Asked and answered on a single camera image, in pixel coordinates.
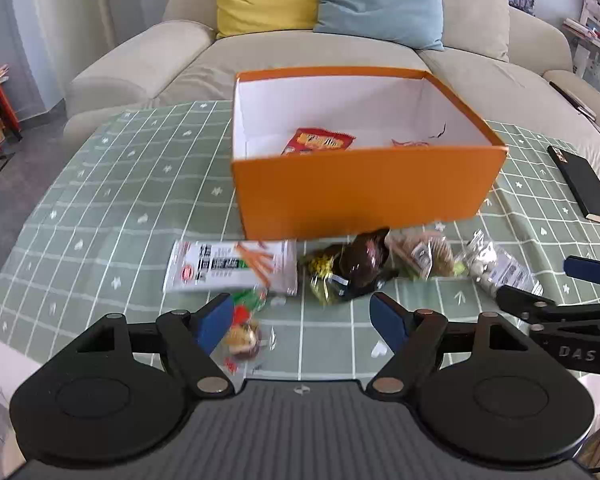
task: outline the open cardboard box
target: open cardboard box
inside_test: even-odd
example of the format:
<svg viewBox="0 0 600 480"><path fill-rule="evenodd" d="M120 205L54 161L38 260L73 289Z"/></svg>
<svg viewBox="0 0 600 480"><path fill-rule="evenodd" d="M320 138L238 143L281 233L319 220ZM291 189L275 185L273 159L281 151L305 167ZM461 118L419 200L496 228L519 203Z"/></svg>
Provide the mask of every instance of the open cardboard box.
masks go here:
<svg viewBox="0 0 600 480"><path fill-rule="evenodd" d="M281 156L300 127L356 140L345 151ZM392 139L429 146L396 148ZM506 156L500 138L428 72L316 67L237 76L232 170L248 239L468 218Z"/></svg>

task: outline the green tablecloth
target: green tablecloth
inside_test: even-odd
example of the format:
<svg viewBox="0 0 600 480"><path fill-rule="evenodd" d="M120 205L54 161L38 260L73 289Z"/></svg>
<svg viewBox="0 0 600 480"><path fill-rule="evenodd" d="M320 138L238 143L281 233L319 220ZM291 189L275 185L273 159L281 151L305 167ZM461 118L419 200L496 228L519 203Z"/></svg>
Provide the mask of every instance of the green tablecloth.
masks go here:
<svg viewBox="0 0 600 480"><path fill-rule="evenodd" d="M101 127L76 153L27 220L0 274L0 340L46 362L109 312L149 322L168 310L197 310L207 293L162 294L173 241L239 239L230 173L231 103L195 102L129 111ZM600 224L585 220L552 163L548 139L490 123L509 156L478 216L427 226L459 251L476 229L525 262L561 304L600 301L600 286L562 272L565 256L600 259ZM333 240L299 242L303 254ZM469 279L394 280L385 287L410 310L475 320L496 305ZM389 359L376 348L368 298L321 307L309 290L270 296L260 313L278 344L257 370L272 378L372 377ZM152 356L140 360L158 365Z"/></svg>

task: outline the plastic wrapper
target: plastic wrapper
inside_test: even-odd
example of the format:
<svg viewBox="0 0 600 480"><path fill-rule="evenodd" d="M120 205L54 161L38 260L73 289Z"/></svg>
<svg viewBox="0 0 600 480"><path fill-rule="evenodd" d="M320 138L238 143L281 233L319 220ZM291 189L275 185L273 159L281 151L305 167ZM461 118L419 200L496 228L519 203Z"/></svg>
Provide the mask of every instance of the plastic wrapper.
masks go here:
<svg viewBox="0 0 600 480"><path fill-rule="evenodd" d="M349 134L323 130L322 128L298 128L286 145L282 155L311 153L323 150L346 150L356 140Z"/></svg>
<svg viewBox="0 0 600 480"><path fill-rule="evenodd" d="M384 243L409 272L423 280L429 276L455 275L456 262L451 246L437 231L390 231Z"/></svg>
<svg viewBox="0 0 600 480"><path fill-rule="evenodd" d="M542 295L542 285L534 279L531 270L496 245L482 230L474 233L473 240L459 258L469 275L492 298L503 285Z"/></svg>
<svg viewBox="0 0 600 480"><path fill-rule="evenodd" d="M295 241L174 243L164 292L245 288L294 295L298 290Z"/></svg>
<svg viewBox="0 0 600 480"><path fill-rule="evenodd" d="M398 275L386 264L389 229L358 235L350 244L333 244L305 256L301 265L321 304L350 301L371 294Z"/></svg>
<svg viewBox="0 0 600 480"><path fill-rule="evenodd" d="M273 327L262 328L253 319L253 312L243 304L237 304L232 325L222 339L219 359L231 375L246 366L257 370L276 347L275 330Z"/></svg>

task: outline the sofa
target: sofa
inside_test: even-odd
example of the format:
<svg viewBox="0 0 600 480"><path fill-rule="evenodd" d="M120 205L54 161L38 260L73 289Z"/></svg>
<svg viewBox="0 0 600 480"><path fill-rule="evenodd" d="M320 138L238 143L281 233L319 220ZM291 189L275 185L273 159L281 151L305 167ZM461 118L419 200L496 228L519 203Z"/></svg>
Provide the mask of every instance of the sofa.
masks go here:
<svg viewBox="0 0 600 480"><path fill-rule="evenodd" d="M592 108L599 126L600 93L573 74L570 46L559 30L513 7L509 20L506 62L456 48L414 51L310 30L216 40L216 0L170 0L161 23L109 52L71 83L65 135L80 144L123 110L231 99L235 74L245 70L392 66L432 72L486 120L573 143L600 177L600 134L549 81Z"/></svg>

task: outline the carrot stick package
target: carrot stick package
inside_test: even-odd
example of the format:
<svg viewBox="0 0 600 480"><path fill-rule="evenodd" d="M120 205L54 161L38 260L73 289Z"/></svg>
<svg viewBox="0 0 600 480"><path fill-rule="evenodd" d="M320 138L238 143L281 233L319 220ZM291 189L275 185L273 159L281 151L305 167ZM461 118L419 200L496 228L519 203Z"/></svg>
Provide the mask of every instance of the carrot stick package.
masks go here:
<svg viewBox="0 0 600 480"><path fill-rule="evenodd" d="M296 242L176 241L164 292L266 288L290 296L298 290Z"/></svg>

